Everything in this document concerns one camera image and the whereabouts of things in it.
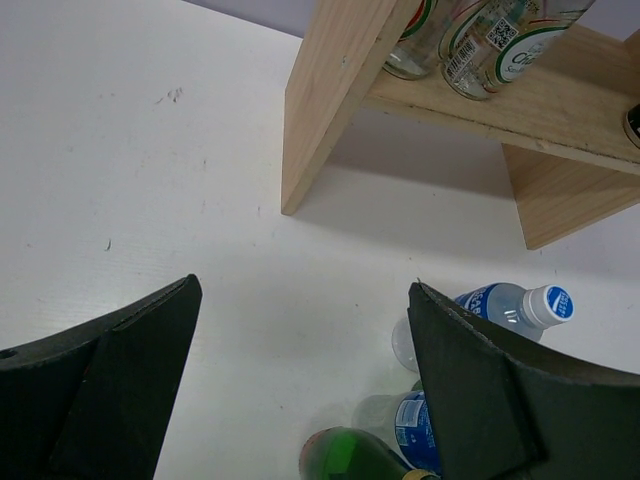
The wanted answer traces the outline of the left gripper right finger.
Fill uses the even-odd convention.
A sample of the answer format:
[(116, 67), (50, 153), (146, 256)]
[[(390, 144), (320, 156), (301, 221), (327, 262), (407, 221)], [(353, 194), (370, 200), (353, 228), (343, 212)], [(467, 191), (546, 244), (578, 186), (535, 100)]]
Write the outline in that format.
[(635, 479), (639, 378), (528, 340), (416, 282), (408, 318), (447, 479)]

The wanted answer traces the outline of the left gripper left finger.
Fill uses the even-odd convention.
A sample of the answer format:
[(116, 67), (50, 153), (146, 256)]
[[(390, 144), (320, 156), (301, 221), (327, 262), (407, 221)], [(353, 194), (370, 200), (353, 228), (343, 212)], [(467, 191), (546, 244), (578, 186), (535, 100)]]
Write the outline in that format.
[(195, 333), (190, 274), (1, 352), (4, 479), (153, 478)]

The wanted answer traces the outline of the dark beverage can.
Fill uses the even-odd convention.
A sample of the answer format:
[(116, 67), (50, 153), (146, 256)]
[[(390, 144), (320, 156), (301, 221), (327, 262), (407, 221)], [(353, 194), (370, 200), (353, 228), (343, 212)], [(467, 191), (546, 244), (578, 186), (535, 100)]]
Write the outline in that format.
[(627, 138), (640, 148), (640, 105), (632, 107), (623, 117), (623, 128)]

